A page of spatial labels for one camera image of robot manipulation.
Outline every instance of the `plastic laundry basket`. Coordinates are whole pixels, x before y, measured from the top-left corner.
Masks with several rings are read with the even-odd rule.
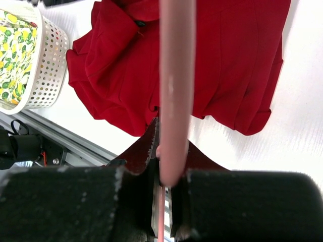
[[[26,2],[0,0],[0,9],[38,26],[34,62],[26,90],[18,105],[0,100],[0,112],[15,114],[23,109],[51,106],[59,95],[67,70],[66,51],[70,44],[66,33]]]

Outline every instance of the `folded red clothing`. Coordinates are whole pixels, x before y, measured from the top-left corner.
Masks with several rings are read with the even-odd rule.
[[[197,1],[193,115],[263,129],[282,66],[290,0]],[[138,27],[136,21],[143,21]],[[158,0],[102,0],[67,52],[69,84],[95,119],[141,136],[159,110]]]

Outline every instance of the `white tabletop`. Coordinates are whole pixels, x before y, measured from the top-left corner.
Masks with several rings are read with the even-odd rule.
[[[94,0],[42,9],[73,41],[90,26]],[[192,119],[189,139],[230,169],[299,171],[323,188],[323,1],[292,0],[284,31],[284,60],[264,130],[246,137],[211,117]],[[120,154],[137,138],[104,120],[94,120],[68,76],[57,102],[35,112],[97,145]]]

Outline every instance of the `pink rod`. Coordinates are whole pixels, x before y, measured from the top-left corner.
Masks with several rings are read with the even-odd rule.
[[[158,242],[164,242],[165,224],[165,187],[159,190]]]
[[[196,0],[160,0],[160,181],[181,177],[193,107]]]

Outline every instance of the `red fabric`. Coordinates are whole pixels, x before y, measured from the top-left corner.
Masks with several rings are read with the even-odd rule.
[[[270,114],[290,0],[198,0],[193,115],[245,135]],[[158,0],[102,0],[67,53],[69,84],[95,119],[133,136],[159,108]],[[146,22],[139,28],[134,20]]]

